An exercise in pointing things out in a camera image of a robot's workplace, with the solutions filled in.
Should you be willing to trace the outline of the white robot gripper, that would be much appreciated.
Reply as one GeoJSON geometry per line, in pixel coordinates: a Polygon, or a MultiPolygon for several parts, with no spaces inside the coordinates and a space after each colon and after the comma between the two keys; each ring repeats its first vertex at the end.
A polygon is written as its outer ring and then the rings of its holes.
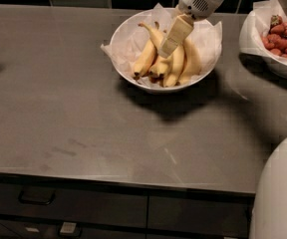
{"type": "Polygon", "coordinates": [[[194,20],[208,18],[223,0],[178,0],[177,9],[183,13],[173,18],[163,37],[158,54],[168,58],[193,31],[194,20]]]}

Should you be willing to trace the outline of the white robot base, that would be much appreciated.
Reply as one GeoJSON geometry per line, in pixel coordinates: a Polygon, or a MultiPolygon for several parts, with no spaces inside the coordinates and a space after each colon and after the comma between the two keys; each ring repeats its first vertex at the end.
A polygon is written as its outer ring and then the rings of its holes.
{"type": "Polygon", "coordinates": [[[276,147],[262,170],[249,239],[287,239],[287,138],[276,147]]]}

